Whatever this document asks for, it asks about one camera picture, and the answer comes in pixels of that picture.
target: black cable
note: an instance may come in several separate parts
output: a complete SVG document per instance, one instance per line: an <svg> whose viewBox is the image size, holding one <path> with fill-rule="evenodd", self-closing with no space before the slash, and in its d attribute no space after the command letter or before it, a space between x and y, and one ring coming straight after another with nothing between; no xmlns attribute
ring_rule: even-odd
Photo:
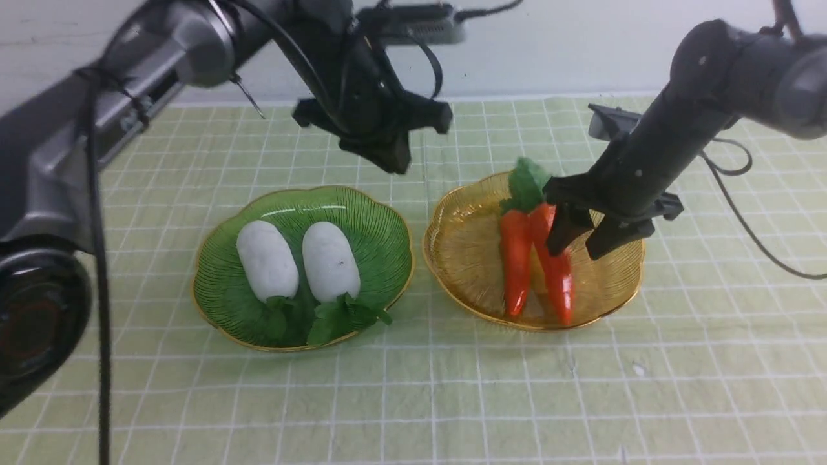
<svg viewBox="0 0 827 465"><path fill-rule="evenodd" d="M144 111L144 107L141 104L141 100L137 97L132 95L129 90L127 90L126 79L119 79L115 74L110 73L109 71L104 70L103 68L97 68L95 66L84 66L83 68L76 69L73 74L76 74L86 80L90 80L92 74L98 74L98 77L104 78L109 84L110 87L114 87L116 91L122 93L124 96L129 98L129 101L132 104L132 108L135 110L136 115L138 116L138 122L143 124L141 128L141 133L146 132L150 126L150 119L149 116Z"/></svg>
<svg viewBox="0 0 827 465"><path fill-rule="evenodd" d="M456 22L464 22L469 19L474 19L477 17L489 17L491 15L495 15L497 13L507 12L508 10L513 10L522 3L523 0L513 0L512 2L506 3L505 5L501 5L499 7L494 8L483 8L483 9L476 9L476 10L462 10L457 12L454 15L454 20Z"/></svg>
<svg viewBox="0 0 827 465"><path fill-rule="evenodd" d="M324 107L333 108L333 101L330 99L330 95L327 93L327 87L324 85L324 81L319 76L316 68L313 67L313 63L310 59L304 54L304 51L296 42L296 40L273 18L267 16L261 8L258 8L256 5L248 2L247 0L222 0L222 3L235 5L243 10L246 10L248 13L256 17L259 21L263 22L267 27L270 28L270 31L273 32L274 36L279 36L284 39L293 52L299 56L299 58L303 61L304 65L307 67L308 72L313 76L313 81L315 81L316 86L318 87L318 92L322 93L322 100L324 100Z"/></svg>
<svg viewBox="0 0 827 465"><path fill-rule="evenodd" d="M437 55L435 53L433 53L433 50L431 50L431 48L428 47L428 45L426 43L422 42L421 40L417 39L416 37L414 37L410 34L408 34L408 35L381 34L381 35L379 35L378 38L381 39L381 38L384 38L384 37L393 37L393 38L397 38L397 39L407 39L407 40L411 41L412 43L414 43L415 45L419 46L420 49L422 49L422 52L425 54L425 57L428 58L428 62L431 64L431 69L433 70L433 91L431 93L430 99L434 100L436 97L438 97L439 94L442 92L442 84L443 84L443 81L445 79L445 75L442 71L442 64L439 63L439 59L437 58ZM365 39L365 36L359 35L359 36L354 37L352 40L355 42L355 41L364 40L364 39ZM350 69L350 62L353 58L352 51L354 50L355 47L356 47L355 44L351 45L347 49L347 51L345 52L345 56L342 59L342 73L341 73L340 84L339 84L339 99L338 99L338 105L337 105L337 110L338 110L339 113L341 113L344 110L344 107L345 107L345 101L346 100L345 100L344 95L345 95L345 90L347 89L348 76L350 74L348 70ZM399 96L400 89L392 89L392 90L395 93L397 93L397 96Z"/></svg>
<svg viewBox="0 0 827 465"><path fill-rule="evenodd" d="M108 265L106 260L106 237L103 225L103 207L101 205L100 178L98 177L98 143L97 110L98 94L101 81L111 75L107 71L107 61L118 42L125 36L136 20L169 0L147 0L138 7L112 34L112 38L103 49L100 59L92 66L83 69L89 81L84 117L78 120L78 130L86 136L86 156L89 193L89 216L91 220L93 254L98 283L98 331L100 343L100 392L98 394L98 462L100 465L110 463L112 407L112 310L109 302Z"/></svg>
<svg viewBox="0 0 827 465"><path fill-rule="evenodd" d="M732 196L729 195L729 191L727 190L726 186L724 185L724 180L721 179L721 175L724 175L724 176L741 176L741 175L747 174L747 172L749 172L753 167L753 154L749 151L749 149L746 146L744 146L743 144L741 144L738 141L732 141L730 139L713 139L713 141L722 142L724 144L730 144L730 145L736 146L736 147L740 148L741 150L743 150L743 152L747 155L747 163L746 163L746 165L743 166L743 168L739 168L737 170L725 170L725 169L721 168L719 165L717 165L714 161L712 161L709 158L709 156L706 155L706 152L702 151L700 153L700 157L704 159L704 161L706 162L706 164L709 166L710 170L712 171L712 175L715 177L715 181L718 183L718 187L720 187L721 193L724 194L724 198L726 199L727 204L729 204L729 207L732 209L732 212L735 213L735 217L741 223L741 226L743 226L743 229L747 232L747 234L750 236L750 238L753 239L753 242L755 242L755 245L758 247L758 249L761 252L763 252L763 254L765 256L767 256L767 258L772 263L777 265L782 270L790 273L791 275L794 275L794 276L797 276L797 277L800 277L800 278L804 278L806 280L823 280L823 279L827 279L827 273L820 274L820 275L812 275L812 274L809 274L809 273L805 273L803 271L798 271L798 270L788 266L786 263L779 260L775 255L773 255L772 252L770 252L767 249L767 247L764 246L764 244L761 242L761 240L758 239L758 236L755 234L753 229L751 227L749 227L749 224L747 224L747 221L743 218L743 215L741 214L740 210L738 210L738 207L735 206L735 202L732 200Z"/></svg>

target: green plate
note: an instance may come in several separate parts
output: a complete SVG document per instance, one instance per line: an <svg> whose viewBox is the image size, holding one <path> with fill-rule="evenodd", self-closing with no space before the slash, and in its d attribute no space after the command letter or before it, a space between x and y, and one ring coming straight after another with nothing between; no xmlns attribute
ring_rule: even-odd
<svg viewBox="0 0 827 465"><path fill-rule="evenodd" d="M236 239L246 224L255 220L273 223L282 233L299 268L299 302L295 311L301 327L309 330L318 304L304 274L302 238L310 225L328 221L347 237L361 278L359 300L377 309L388 309L410 285L414 275L414 242L401 215L358 190L342 186L281 190L264 195L239 214L215 228L198 252L193 279L193 299L201 315L232 341L265 351L291 352L339 343L356 335L346 334L324 346L308 346L301 332L293 340L274 340L262 328L268 311L253 294L241 261Z"/></svg>

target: gold plate rim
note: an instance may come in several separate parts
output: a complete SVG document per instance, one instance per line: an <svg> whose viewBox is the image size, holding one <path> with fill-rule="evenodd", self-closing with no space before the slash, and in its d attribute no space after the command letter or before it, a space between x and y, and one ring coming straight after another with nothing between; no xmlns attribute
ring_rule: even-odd
<svg viewBox="0 0 827 465"><path fill-rule="evenodd" d="M433 209L433 212L431 213L431 218L428 222L428 227L425 229L425 233L422 237L422 255L423 255L423 259L425 261L425 265L428 267L428 270L431 272L431 275L434 277L434 279L437 280L437 283L439 284L439 286L442 288L443 291L445 291L445 294L448 295L448 297L450 297L451 300L456 302L465 311L473 314L477 318L489 321L489 322L494 323L494 324L498 324L498 325L505 326L505 327L508 327L508 328L519 329L521 331L526 331L526 332L530 332L530 333L560 333L560 332L563 332L563 331L571 331L573 329L584 328L584 327L589 326L591 324L597 323L598 321L610 316L614 312L617 312L618 310L622 309L626 304L628 304L635 297L638 296L638 294L640 293L640 289L643 286L643 263L644 263L644 258L646 256L646 242L643 241L643 240L641 240L642 253L641 253L641 256L640 256L640 260L638 261L638 264L637 264L637 266L638 266L638 283L635 286L634 292L630 293L629 297L626 300L624 300L623 303L617 305L613 309L610 309L610 310L608 310L608 311L606 311L602 314L597 315L593 319L586 320L582 323L573 324L571 326L560 327L560 328L539 328L539 327L531 325L531 324L522 324L522 323L517 322L517 321L511 321L511 320L507 320L507 319L497 318L493 315L487 314L485 312L481 312L478 309L475 309L475 308L471 307L470 305L466 304L465 302L463 302L462 300L458 299L448 289L448 286L445 284L445 282L442 280L439 273L437 272L437 266L433 263L432 258L428 254L428 250L431 249L431 247L430 247L431 244L432 244L431 239L434 235L434 229L440 223L439 221L437 221L437 213L441 209L444 208L445 202L452 195L456 194L457 192L459 192L461 190L464 190L464 189L469 189L471 186L474 186L474 185L481 185L481 184L485 183L488 180L492 180L492 179L494 179L498 176L507 175L510 172L511 172L510 170L509 171L501 171L499 173L494 173L493 175L487 175L486 177L484 177L480 180L477 180L476 182L470 183L468 185L461 185L461 186L455 187L454 189L449 190L447 193L445 193L439 199L439 202L437 202L436 207Z"/></svg>
<svg viewBox="0 0 827 465"><path fill-rule="evenodd" d="M408 224L407 221L405 221L405 217L402 216L402 214L399 212L399 210L395 209L394 207L392 207L388 204L383 204L383 203L377 201L376 199L371 197L369 194L366 194L365 192L362 192L359 189L354 189L354 188L352 188L350 186L346 186L346 185L320 185L318 187L312 187L312 188L309 188L309 189L294 188L294 189L274 190L273 192L268 192L267 194L263 194L263 195L257 197L256 199L253 199L250 203L248 203L243 208L238 210L238 213L232 215L230 218L227 218L224 221L221 221L218 225L216 225L212 230L210 230L210 233L207 234L207 236L198 245L198 251L195 254L195 272L193 273L192 280L190 280L190 282L189 282L189 296L192 299L193 303L195 304L195 308L198 310L198 314L201 315L201 318L204 321L206 321L210 326L217 329L218 332L222 336L224 336L225 338L227 338L230 341L232 341L236 344L239 344L243 347L255 349L255 350L260 351L260 352L289 353L289 352L306 352L306 351L311 351L311 350L318 350L318 349L322 349L322 348L328 348L330 346L342 343L342 342L346 341L347 339L354 338L357 334L360 333L360 331L353 331L353 332L350 332L348 334L345 334L344 336L341 336L340 338L333 339L329 343L325 343L325 344L318 345L318 346L303 345L303 346L297 346L297 347L294 347L294 348L268 348L268 347L265 347L265 346L256 346L255 344L246 343L246 342L244 342L244 341L242 341L238 338L233 337L231 334L229 334L223 328L221 328L220 326L217 326L207 316L207 314L204 313L203 309L201 308L201 305L198 303L198 299L196 299L196 297L195 297L195 279L198 276L198 272L201 271L200 257L201 257L201 254L203 252L204 245L206 245L207 241L210 239L210 237L213 236L213 234L215 234L215 232L218 229L223 228L223 226L225 224L231 222L232 220L234 220L234 219L238 218L239 216L241 216L242 214L244 214L244 212L246 212L248 209L250 209L253 204L258 203L261 200L264 200L265 198L270 197L271 195L285 194L285 193L288 193L288 192L312 192L314 190L320 190L320 189L350 190L352 192L355 192L359 195L364 196L365 198L367 198L368 200L370 200L374 204L379 205L380 207L384 207L384 208L389 209L391 212L393 212L393 214L395 214L396 216L399 217L399 219L402 220L402 224L405 225L405 230L408 232L408 247L409 247L408 252L410 253L410 256L411 256L411 267L410 267L410 271L408 273L408 279L405 281L405 284L402 286L402 289L399 290L399 293L388 303L388 305L384 308L384 310L389 311L390 308L393 307L394 304L396 304L396 302L399 301L399 299L402 298L402 295L404 295L404 293L408 291L408 288L411 286L411 283L414 281L414 274L416 273L416 251L414 250L414 232L413 232L413 230L411 230L410 225Z"/></svg>

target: white radish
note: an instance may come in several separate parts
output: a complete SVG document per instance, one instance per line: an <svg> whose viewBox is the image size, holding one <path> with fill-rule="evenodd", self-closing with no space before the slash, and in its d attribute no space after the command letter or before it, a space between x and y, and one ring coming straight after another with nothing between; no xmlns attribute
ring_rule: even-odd
<svg viewBox="0 0 827 465"><path fill-rule="evenodd" d="M236 248L258 300L296 296L299 268L290 246L275 226L261 220L248 223L238 233Z"/></svg>
<svg viewBox="0 0 827 465"><path fill-rule="evenodd" d="M359 296L361 279L356 258L345 233L333 223L313 224L302 240L304 272L313 297L321 303L340 295Z"/></svg>

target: green leaf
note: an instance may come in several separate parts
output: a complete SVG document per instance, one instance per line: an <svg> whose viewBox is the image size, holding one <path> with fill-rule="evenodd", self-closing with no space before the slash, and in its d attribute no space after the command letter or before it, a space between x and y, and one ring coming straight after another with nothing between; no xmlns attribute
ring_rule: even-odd
<svg viewBox="0 0 827 465"><path fill-rule="evenodd" d="M310 329L316 320L314 313L316 300L308 285L301 283L299 292L293 299L294 304L284 309L287 318L287 331L280 341L281 347L294 348L307 343Z"/></svg>
<svg viewBox="0 0 827 465"><path fill-rule="evenodd" d="M509 199L500 200L500 214L501 215L504 215L504 214L508 213L511 210L519 209L519 208L520 208L519 205L517 204L516 201L514 201L514 199L509 198Z"/></svg>
<svg viewBox="0 0 827 465"><path fill-rule="evenodd" d="M350 333L350 322L345 308L337 302L320 304L323 307L323 317L316 318L308 334L307 344L311 346L323 345Z"/></svg>
<svg viewBox="0 0 827 465"><path fill-rule="evenodd" d="M545 201L543 187L551 176L529 158L521 156L517 165L509 173L510 202L503 207L518 209L531 213L539 204Z"/></svg>
<svg viewBox="0 0 827 465"><path fill-rule="evenodd" d="M347 314L350 317L351 327L354 331L362 331L373 326L377 319L384 324L392 324L394 321L388 312L383 309L363 304L350 295L345 296L345 301L347 302Z"/></svg>
<svg viewBox="0 0 827 465"><path fill-rule="evenodd" d="M262 331L273 339L282 339L287 331L284 311L294 305L295 302L286 297L276 296L267 299L267 310L262 311L260 316Z"/></svg>
<svg viewBox="0 0 827 465"><path fill-rule="evenodd" d="M336 312L342 311L344 305L339 304L338 302L326 302L324 304L319 304L316 309L313 311L316 314L316 318L329 318Z"/></svg>
<svg viewBox="0 0 827 465"><path fill-rule="evenodd" d="M321 346L333 340L333 319L317 318L308 334L309 346Z"/></svg>

